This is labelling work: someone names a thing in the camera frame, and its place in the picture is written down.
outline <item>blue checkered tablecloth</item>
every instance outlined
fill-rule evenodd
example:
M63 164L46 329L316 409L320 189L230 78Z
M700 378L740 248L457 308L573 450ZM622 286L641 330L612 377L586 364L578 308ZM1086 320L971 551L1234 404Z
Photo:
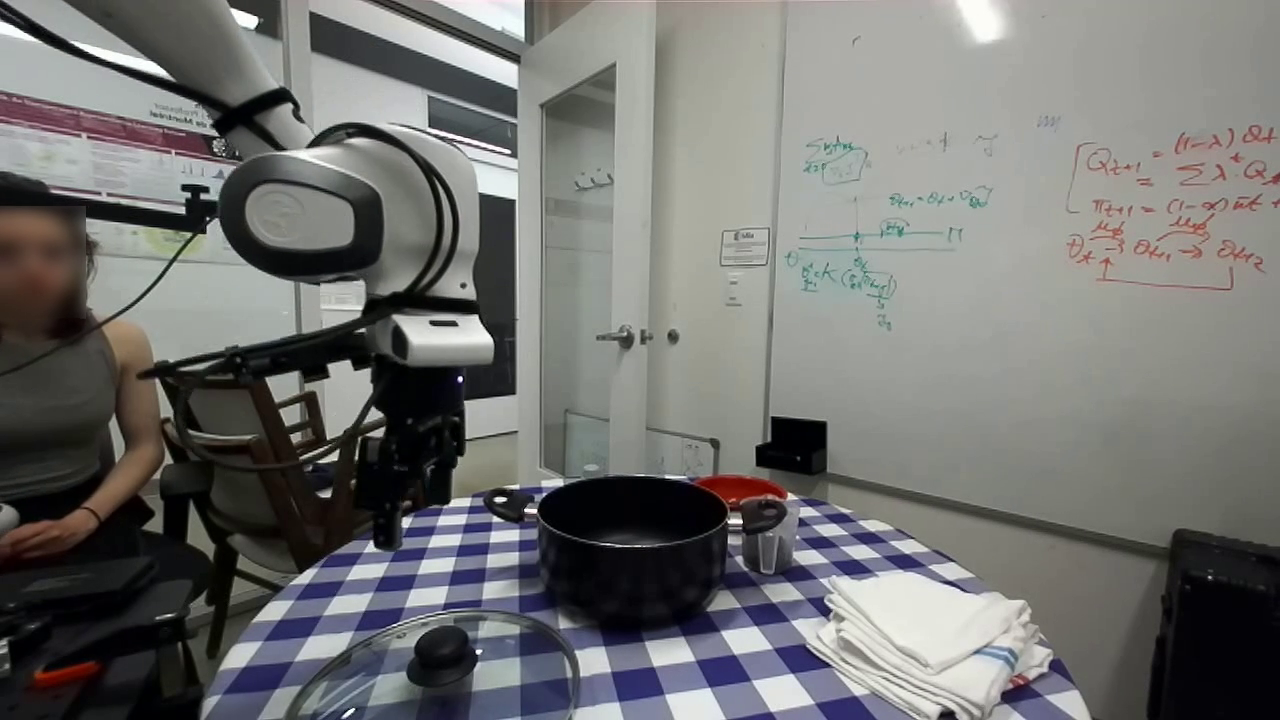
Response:
M800 634L824 618L824 579L889 567L971 583L971 570L893 522L805 502L788 570L760 579L733 556L703 614L655 633L599 633L545 600L538 522L518 527L487 514L481 499L457 499L414 514L399 551L360 538L295 576L230 648L206 714L286 714L305 681L353 641L414 612L500 609L541 614L567 634L582 661L578 720L895 720L889 700L856 697ZM1066 664L1052 664L1036 685L1010 693L997 714L1086 720L1087 707Z

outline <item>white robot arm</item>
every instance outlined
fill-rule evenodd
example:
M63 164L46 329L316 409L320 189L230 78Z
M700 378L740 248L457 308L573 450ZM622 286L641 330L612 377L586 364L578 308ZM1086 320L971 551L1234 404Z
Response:
M224 0L73 3L210 95L221 134L243 159L221 189L221 224L252 269L308 284L363 281L357 339L389 429L360 447L360 494L375 543L395 548L406 494L415 484L433 489L429 499L449 494L466 447L457 369L492 358L472 284L472 159L399 125L336 125L314 134Z

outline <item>pot handle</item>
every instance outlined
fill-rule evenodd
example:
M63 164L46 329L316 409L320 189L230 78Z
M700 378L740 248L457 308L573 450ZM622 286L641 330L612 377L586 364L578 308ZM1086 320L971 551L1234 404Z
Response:
M534 494L521 494L512 489L492 489L492 492L486 492L486 507L509 522L524 522Z

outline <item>ceiling light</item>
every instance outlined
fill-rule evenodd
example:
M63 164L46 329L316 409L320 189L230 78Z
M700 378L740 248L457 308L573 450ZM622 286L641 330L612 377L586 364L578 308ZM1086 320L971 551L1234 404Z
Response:
M1006 8L997 0L958 0L960 20L975 42L999 42L1010 33Z
M241 8L232 8L232 17L238 17L238 25L250 28L250 33L258 33L258 25L266 25L260 17L241 12Z

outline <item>person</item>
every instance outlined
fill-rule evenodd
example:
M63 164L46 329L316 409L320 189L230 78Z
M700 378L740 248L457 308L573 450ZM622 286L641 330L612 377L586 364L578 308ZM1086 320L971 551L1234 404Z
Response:
M39 178L0 171L0 502L21 511L0 535L0 567L133 548L154 514L139 489L163 460L159 396L139 378L154 364L144 329L102 322L87 313L97 245L76 220L73 248L84 258L69 265L54 212L69 202L34 201L56 196Z

